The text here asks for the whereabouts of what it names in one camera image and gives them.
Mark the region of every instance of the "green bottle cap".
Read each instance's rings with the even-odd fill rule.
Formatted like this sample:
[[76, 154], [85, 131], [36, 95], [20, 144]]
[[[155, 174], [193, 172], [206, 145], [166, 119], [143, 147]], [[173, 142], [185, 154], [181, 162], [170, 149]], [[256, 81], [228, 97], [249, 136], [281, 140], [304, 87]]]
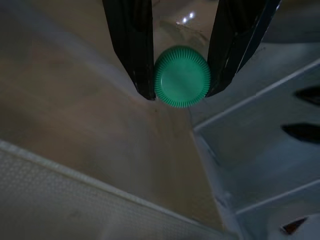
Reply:
[[186, 108], [203, 99], [211, 75], [206, 60], [187, 46], [174, 46], [164, 51], [155, 63], [154, 89], [164, 103]]

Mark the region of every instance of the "perforated metal sheet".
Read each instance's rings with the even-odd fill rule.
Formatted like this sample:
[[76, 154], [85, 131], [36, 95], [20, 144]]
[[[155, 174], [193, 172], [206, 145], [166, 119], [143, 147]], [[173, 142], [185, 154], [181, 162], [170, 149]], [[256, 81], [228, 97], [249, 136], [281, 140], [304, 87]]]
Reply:
[[1, 140], [0, 236], [6, 240], [235, 239]]

